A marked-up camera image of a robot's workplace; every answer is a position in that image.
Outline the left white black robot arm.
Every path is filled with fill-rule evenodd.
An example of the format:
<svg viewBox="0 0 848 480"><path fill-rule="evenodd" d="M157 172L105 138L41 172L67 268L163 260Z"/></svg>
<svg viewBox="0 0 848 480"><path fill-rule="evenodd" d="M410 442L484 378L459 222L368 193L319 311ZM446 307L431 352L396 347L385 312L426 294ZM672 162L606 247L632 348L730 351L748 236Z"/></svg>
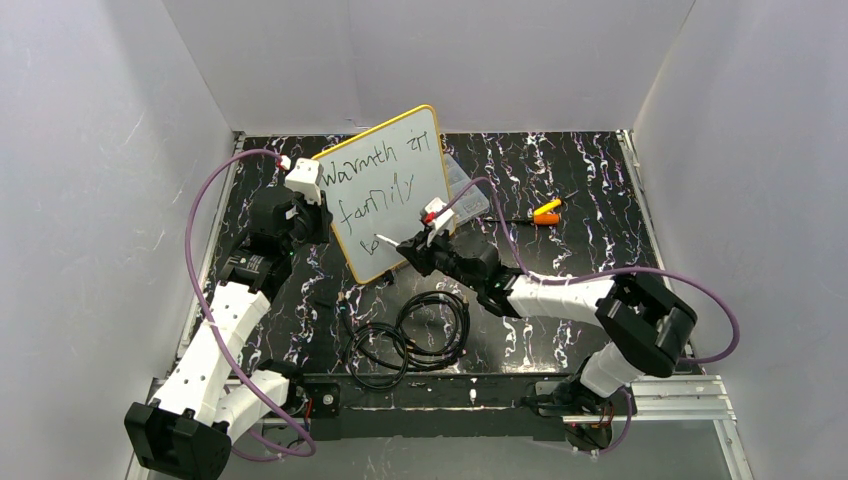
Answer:
<svg viewBox="0 0 848 480"><path fill-rule="evenodd" d="M324 193L272 187L257 193L249 222L217 275L213 302L185 354L147 403L133 403L124 425L139 464L178 479L217 479L233 443L285 406L292 363L267 360L251 383L225 390L235 356L292 272L303 245L328 242L332 214Z"/></svg>

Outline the black white marker pen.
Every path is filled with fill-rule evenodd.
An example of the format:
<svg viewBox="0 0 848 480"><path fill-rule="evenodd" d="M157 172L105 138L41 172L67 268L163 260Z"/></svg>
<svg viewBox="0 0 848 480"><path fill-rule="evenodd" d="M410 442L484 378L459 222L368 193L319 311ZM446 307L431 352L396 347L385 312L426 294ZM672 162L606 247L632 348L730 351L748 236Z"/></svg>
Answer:
<svg viewBox="0 0 848 480"><path fill-rule="evenodd" d="M382 234L374 234L374 237L375 237L377 240L379 240L379 241L381 241L381 242L384 242L384 243L386 243L386 244L388 244L388 245L390 245L390 246L392 246L392 247L394 247L394 248L396 248L396 247L399 245L399 242L397 242L397 241L395 241L395 240L392 240L392 239L390 239L390 238L388 238L388 237L386 237L386 236L384 236L384 235L382 235Z"/></svg>

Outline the yellow framed whiteboard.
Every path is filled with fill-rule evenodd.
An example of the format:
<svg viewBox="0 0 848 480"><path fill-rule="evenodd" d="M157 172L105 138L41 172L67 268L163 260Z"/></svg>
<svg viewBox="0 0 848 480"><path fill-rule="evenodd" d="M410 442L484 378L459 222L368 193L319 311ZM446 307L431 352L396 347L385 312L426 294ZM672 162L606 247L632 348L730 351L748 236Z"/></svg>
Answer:
<svg viewBox="0 0 848 480"><path fill-rule="evenodd" d="M404 262L383 235L403 241L423 228L422 209L451 191L435 109L420 105L315 156L332 229L359 284Z"/></svg>

